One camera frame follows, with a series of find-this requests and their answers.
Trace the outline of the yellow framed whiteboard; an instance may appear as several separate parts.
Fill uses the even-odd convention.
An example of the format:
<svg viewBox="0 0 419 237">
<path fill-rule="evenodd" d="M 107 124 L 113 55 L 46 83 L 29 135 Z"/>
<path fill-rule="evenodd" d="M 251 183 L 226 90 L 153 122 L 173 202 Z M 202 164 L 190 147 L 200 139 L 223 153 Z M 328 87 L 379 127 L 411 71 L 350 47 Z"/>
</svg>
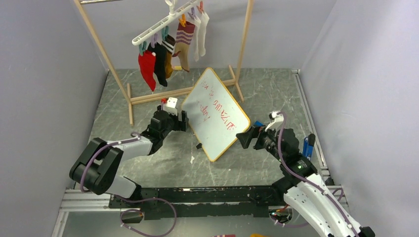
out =
<svg viewBox="0 0 419 237">
<path fill-rule="evenodd" d="M 247 131 L 249 117 L 212 68 L 206 68 L 182 103 L 189 126 L 211 162 Z"/>
</svg>

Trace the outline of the black sock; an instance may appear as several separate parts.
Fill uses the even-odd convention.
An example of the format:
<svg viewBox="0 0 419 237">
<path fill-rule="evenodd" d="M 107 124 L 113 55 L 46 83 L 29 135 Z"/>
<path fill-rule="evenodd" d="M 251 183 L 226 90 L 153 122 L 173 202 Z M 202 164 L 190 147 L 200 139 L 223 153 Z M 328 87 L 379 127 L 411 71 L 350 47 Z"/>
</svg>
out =
<svg viewBox="0 0 419 237">
<path fill-rule="evenodd" d="M 165 61 L 167 55 L 167 49 L 159 43 L 155 43 L 154 47 L 151 43 L 148 46 L 148 50 L 155 53 L 156 61 L 154 66 L 154 73 L 157 76 L 158 82 L 163 87 L 168 86 L 165 71 Z"/>
</svg>

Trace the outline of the wooden drying rack frame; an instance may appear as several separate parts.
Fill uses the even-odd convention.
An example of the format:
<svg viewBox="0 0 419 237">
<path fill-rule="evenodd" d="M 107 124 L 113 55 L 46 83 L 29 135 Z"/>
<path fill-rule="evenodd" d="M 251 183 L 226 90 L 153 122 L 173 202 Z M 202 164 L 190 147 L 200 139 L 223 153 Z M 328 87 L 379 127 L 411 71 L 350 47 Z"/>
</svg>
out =
<svg viewBox="0 0 419 237">
<path fill-rule="evenodd" d="M 167 97 L 176 97 L 176 96 L 182 96 L 182 95 L 186 95 L 189 92 L 191 92 L 192 87 L 187 87 L 187 88 L 181 88 L 181 89 L 175 89 L 175 90 L 170 90 L 170 91 L 166 91 L 166 92 L 159 92 L 159 93 L 152 93 L 150 95 L 144 95 L 144 96 L 139 96 L 139 97 L 132 97 L 131 95 L 131 86 L 130 84 L 127 84 L 127 86 L 124 86 L 121 79 L 119 78 L 119 75 L 116 72 L 116 69 L 113 65 L 113 63 L 111 62 L 99 36 L 97 35 L 93 24 L 91 23 L 87 13 L 85 12 L 83 6 L 87 5 L 87 4 L 96 4 L 96 3 L 102 3 L 103 1 L 101 0 L 74 0 L 74 4 L 76 9 L 78 10 L 78 12 L 80 13 L 85 25 L 87 26 L 88 31 L 90 32 L 93 41 L 95 42 L 96 46 L 98 47 L 101 56 L 103 57 L 104 61 L 106 62 L 106 65 L 108 66 L 109 71 L 112 73 L 112 75 L 114 76 L 114 79 L 117 83 L 117 85 L 119 86 L 126 102 L 127 102 L 127 106 L 128 106 L 128 117 L 129 117 L 129 124 L 130 125 L 134 125 L 134 115 L 133 115 L 133 106 L 137 105 L 137 104 L 142 104 L 142 103 L 146 103 L 146 102 L 152 102 L 152 101 L 158 101 L 160 99 L 164 99 Z M 253 0 L 249 0 L 247 2 L 247 9 L 246 9 L 246 15 L 245 15 L 245 19 L 244 19 L 244 29 L 243 29 L 243 35 L 242 35 L 242 40 L 241 40 L 241 48 L 240 48 L 240 53 L 239 53 L 239 57 L 238 57 L 238 62 L 237 62 L 237 66 L 236 69 L 233 70 L 232 65 L 229 65 L 229 71 L 230 71 L 230 75 L 231 75 L 231 79 L 229 80 L 224 80 L 222 83 L 225 86 L 235 86 L 236 90 L 239 94 L 239 98 L 240 100 L 243 102 L 244 96 L 242 94 L 242 91 L 240 89 L 239 86 L 239 78 L 240 78 L 240 72 L 241 72 L 241 68 L 242 68 L 242 62 L 243 62 L 243 57 L 244 57 L 244 51 L 245 51 L 245 46 L 246 46 L 246 41 L 247 41 L 247 35 L 248 35 L 248 31 L 249 31 L 249 26 L 250 26 L 250 21 L 251 21 L 251 16 L 252 16 L 252 10 L 253 10 L 253 5 L 254 5 L 254 1 Z"/>
</svg>

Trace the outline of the red sock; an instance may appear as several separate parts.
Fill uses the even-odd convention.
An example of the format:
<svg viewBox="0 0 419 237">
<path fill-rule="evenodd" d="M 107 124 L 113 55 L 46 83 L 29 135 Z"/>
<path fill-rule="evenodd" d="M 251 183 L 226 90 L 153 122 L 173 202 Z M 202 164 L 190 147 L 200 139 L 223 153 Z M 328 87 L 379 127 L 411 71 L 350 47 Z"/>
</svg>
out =
<svg viewBox="0 0 419 237">
<path fill-rule="evenodd" d="M 154 92 L 156 88 L 156 81 L 154 79 L 155 62 L 156 54 L 154 52 L 146 50 L 142 55 L 138 55 L 138 64 L 141 75 L 152 92 Z"/>
</svg>

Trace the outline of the mustard yellow striped sock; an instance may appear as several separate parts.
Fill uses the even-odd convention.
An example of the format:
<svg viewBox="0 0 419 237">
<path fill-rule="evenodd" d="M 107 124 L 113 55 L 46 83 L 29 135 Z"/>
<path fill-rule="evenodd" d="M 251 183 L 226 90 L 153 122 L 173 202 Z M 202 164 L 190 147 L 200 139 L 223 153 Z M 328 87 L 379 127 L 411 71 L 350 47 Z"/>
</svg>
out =
<svg viewBox="0 0 419 237">
<path fill-rule="evenodd" d="M 173 72 L 171 59 L 174 52 L 175 39 L 172 36 L 167 35 L 166 38 L 162 41 L 162 46 L 166 49 L 165 76 L 166 79 L 168 79 L 171 77 L 171 74 Z"/>
</svg>

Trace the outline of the beige purple striped sock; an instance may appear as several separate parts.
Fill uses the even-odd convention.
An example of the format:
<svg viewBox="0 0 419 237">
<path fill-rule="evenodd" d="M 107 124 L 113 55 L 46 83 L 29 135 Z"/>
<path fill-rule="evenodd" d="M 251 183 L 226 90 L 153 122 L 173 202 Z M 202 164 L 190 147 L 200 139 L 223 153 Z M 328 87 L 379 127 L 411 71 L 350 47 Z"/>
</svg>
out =
<svg viewBox="0 0 419 237">
<path fill-rule="evenodd" d="M 182 25 L 181 23 L 178 24 L 175 37 L 175 46 L 172 54 L 172 57 L 178 57 L 180 66 L 187 72 L 190 71 L 188 51 L 194 36 L 194 30 L 195 25 L 189 21 L 186 21 L 185 25 Z"/>
</svg>

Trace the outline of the white plastic clip hanger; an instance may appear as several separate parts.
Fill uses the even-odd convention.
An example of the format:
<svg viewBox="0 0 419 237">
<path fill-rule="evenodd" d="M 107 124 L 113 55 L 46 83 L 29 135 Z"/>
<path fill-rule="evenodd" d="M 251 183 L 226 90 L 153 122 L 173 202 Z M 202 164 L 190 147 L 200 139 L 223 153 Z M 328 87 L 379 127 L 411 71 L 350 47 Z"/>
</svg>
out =
<svg viewBox="0 0 419 237">
<path fill-rule="evenodd" d="M 158 33 L 160 30 L 162 30 L 164 27 L 168 26 L 169 23 L 179 19 L 182 14 L 186 13 L 193 7 L 197 6 L 199 4 L 199 0 L 190 0 L 186 2 L 184 5 L 180 6 L 178 9 L 174 9 L 176 0 L 166 0 L 166 4 L 169 6 L 169 14 L 168 16 L 164 17 L 157 23 L 155 23 L 153 26 L 145 30 L 144 32 L 140 33 L 136 37 L 134 37 L 131 41 L 132 45 L 138 46 L 142 44 L 144 41 L 146 41 L 148 38 L 154 36 L 156 33 Z"/>
</svg>

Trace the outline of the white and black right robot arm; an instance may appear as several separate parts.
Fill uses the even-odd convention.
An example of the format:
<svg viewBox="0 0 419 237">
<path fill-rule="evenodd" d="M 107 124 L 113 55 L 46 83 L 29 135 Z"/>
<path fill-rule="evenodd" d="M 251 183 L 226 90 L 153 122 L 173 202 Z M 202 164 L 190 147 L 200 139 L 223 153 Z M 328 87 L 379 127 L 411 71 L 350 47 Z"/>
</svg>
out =
<svg viewBox="0 0 419 237">
<path fill-rule="evenodd" d="M 312 162 L 299 151 L 299 141 L 292 129 L 280 132 L 252 126 L 236 137 L 244 149 L 256 139 L 255 150 L 264 149 L 281 162 L 284 177 L 272 184 L 272 200 L 296 210 L 320 236 L 376 235 L 371 227 L 362 226 L 343 208 Z"/>
</svg>

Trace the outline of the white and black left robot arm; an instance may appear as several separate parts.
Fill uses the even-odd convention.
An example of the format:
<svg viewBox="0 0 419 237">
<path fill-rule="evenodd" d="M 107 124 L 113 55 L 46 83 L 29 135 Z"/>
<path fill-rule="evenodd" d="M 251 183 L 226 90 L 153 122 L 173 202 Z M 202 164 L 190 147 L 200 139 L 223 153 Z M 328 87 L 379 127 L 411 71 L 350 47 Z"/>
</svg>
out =
<svg viewBox="0 0 419 237">
<path fill-rule="evenodd" d="M 120 164 L 128 159 L 156 153 L 172 131 L 187 130 L 187 112 L 177 114 L 158 108 L 147 128 L 132 132 L 131 137 L 119 141 L 93 138 L 89 141 L 69 172 L 69 177 L 80 184 L 82 192 L 104 193 L 122 197 L 128 207 L 136 207 L 142 199 L 141 185 L 117 175 Z"/>
</svg>

